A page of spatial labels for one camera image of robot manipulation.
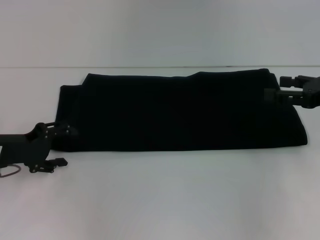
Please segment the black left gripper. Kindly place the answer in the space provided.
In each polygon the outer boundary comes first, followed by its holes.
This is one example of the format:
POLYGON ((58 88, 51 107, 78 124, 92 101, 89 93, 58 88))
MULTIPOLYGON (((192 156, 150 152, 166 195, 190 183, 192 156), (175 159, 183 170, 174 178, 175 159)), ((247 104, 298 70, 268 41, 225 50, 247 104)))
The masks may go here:
POLYGON ((25 134, 2 134, 0 136, 0 167, 24 164, 31 173, 53 173, 57 167, 65 167, 65 158, 46 160, 53 137, 78 136, 76 128, 67 122, 37 123, 25 134))

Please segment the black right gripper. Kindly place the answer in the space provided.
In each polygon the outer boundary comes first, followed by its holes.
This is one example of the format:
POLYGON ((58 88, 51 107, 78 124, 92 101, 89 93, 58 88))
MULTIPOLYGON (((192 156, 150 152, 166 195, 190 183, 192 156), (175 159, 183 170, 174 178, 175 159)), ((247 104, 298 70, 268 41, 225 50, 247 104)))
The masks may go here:
POLYGON ((279 85, 283 88, 302 88, 301 91, 264 89, 264 100, 269 103, 302 103, 305 109, 320 106, 320 77, 298 75, 296 77, 281 76, 279 85))

